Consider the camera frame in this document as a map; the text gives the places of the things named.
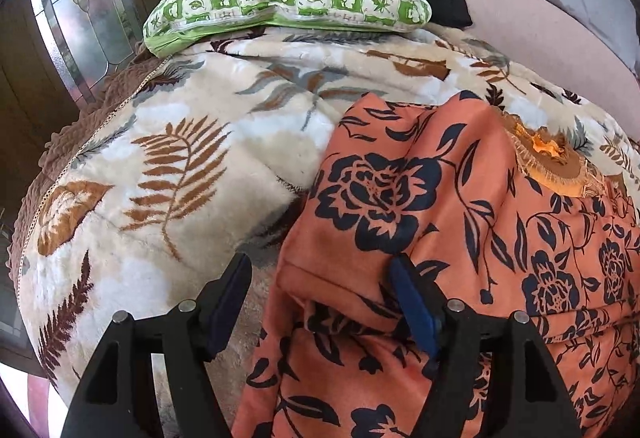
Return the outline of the orange floral garment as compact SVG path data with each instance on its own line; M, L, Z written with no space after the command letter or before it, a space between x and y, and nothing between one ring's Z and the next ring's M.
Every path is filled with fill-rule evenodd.
M480 314L524 311L599 437L639 378L639 224L609 180L562 195L522 170L506 119L350 107L279 255L237 437L407 437L432 382L388 268L404 254Z

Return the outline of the cream leaf-pattern fleece blanket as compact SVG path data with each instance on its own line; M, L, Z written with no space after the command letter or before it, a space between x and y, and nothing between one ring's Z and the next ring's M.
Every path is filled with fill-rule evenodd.
M115 311L166 313L244 252L250 293L207 369L232 418L279 247L335 126L364 94L438 106L464 90L562 135L587 177L638 197L638 152L608 113L458 29L250 29L162 59L63 167L22 247L18 307L58 395L73 399Z

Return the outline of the brown crochet bed cover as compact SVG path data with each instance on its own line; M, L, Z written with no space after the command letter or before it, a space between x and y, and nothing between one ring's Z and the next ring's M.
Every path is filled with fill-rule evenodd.
M107 116L134 94L142 81L161 62L162 59L152 55L146 48L138 48L136 56L124 70L107 76L105 91L99 94L98 101L86 110L81 110L73 123L63 126L51 135L38 160L39 173L18 196L21 200L20 209L13 224L13 236L6 258L6 274L13 283L17 281L18 265L29 225L44 194L58 178L63 167L96 132Z

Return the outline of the stained glass window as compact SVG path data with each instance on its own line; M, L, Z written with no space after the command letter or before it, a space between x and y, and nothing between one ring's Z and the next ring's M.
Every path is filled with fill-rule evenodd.
M142 24L134 0L30 0L44 47L75 104L98 99L134 58Z

